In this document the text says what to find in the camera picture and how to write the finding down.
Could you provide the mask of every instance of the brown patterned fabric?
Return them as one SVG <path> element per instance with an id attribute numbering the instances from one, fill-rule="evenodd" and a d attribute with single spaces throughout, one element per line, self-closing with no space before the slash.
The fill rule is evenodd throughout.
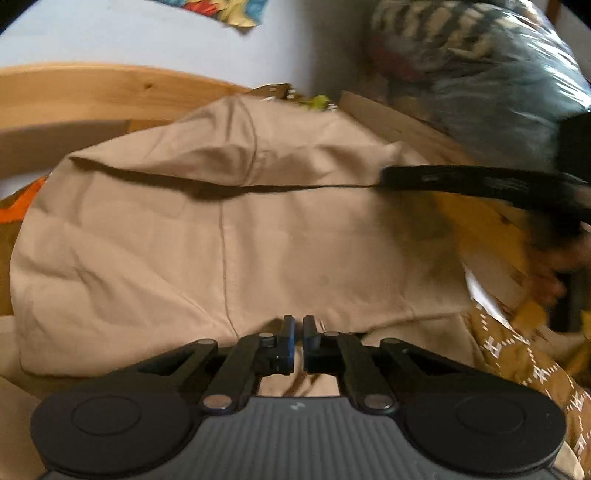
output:
<path id="1" fill-rule="evenodd" d="M 491 371 L 549 396 L 567 421 L 566 442 L 591 478 L 591 395 L 546 353 L 475 304 L 467 325 Z"/>

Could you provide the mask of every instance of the metal pin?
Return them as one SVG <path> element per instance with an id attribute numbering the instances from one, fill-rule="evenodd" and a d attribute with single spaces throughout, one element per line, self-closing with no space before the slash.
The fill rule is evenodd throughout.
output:
<path id="1" fill-rule="evenodd" d="M 275 346 L 276 338 L 271 332 L 259 333 L 261 347 L 269 348 Z"/>
<path id="2" fill-rule="evenodd" d="M 387 410 L 393 405 L 393 400 L 387 395 L 371 394 L 363 399 L 363 403 L 370 410 Z"/>
<path id="3" fill-rule="evenodd" d="M 227 395 L 209 395 L 203 399 L 203 406 L 209 410 L 226 410 L 232 405 L 232 399 Z"/>

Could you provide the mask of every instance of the orange fabric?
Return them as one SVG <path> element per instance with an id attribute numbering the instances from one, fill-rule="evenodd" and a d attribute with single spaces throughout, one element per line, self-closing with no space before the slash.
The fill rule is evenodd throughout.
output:
<path id="1" fill-rule="evenodd" d="M 10 206 L 0 209 L 0 223 L 20 222 L 25 218 L 25 214 L 37 192 L 43 187 L 47 177 L 42 177 L 31 183 L 19 198 Z"/>

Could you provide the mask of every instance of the plastic bag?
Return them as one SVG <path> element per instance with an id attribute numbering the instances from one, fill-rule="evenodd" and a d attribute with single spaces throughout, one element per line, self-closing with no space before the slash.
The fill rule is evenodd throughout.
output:
<path id="1" fill-rule="evenodd" d="M 387 0 L 373 29 L 389 97 L 412 92 L 482 165 L 552 170 L 558 122 L 591 110 L 572 52 L 531 1 Z"/>

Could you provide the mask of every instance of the fabric seam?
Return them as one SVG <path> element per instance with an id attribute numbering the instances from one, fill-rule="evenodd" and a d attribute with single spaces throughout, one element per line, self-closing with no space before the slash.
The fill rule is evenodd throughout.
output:
<path id="1" fill-rule="evenodd" d="M 222 240 L 222 281 L 223 281 L 223 302 L 224 308 L 226 309 L 226 318 L 228 319 L 228 323 L 236 335 L 236 339 L 240 339 L 240 335 L 238 335 L 238 331 L 236 327 L 234 327 L 234 323 L 230 318 L 230 305 L 228 302 L 228 259 L 227 259 L 227 248 L 226 248 L 226 237 L 224 235 L 224 228 L 223 228 L 223 201 L 220 201 L 220 238 Z"/>

